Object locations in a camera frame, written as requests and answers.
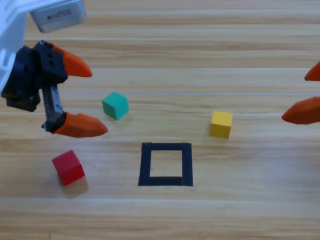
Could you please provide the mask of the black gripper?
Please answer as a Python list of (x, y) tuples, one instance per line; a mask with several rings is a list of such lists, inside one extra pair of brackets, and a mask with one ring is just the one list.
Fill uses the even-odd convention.
[(108, 128), (95, 117), (63, 112), (58, 97), (58, 84), (69, 76), (90, 78), (92, 75), (79, 56), (40, 40), (33, 48), (23, 46), (17, 52), (1, 97), (6, 99), (8, 107), (34, 112), (42, 90), (47, 120), (41, 127), (46, 132), (72, 138), (98, 137), (106, 134)]

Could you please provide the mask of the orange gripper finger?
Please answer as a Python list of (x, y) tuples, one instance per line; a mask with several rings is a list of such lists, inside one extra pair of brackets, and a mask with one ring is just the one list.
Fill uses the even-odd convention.
[(281, 117), (296, 125), (310, 125), (320, 121), (320, 97), (314, 96), (296, 102)]
[(320, 81), (320, 61), (307, 72), (304, 79), (311, 82)]

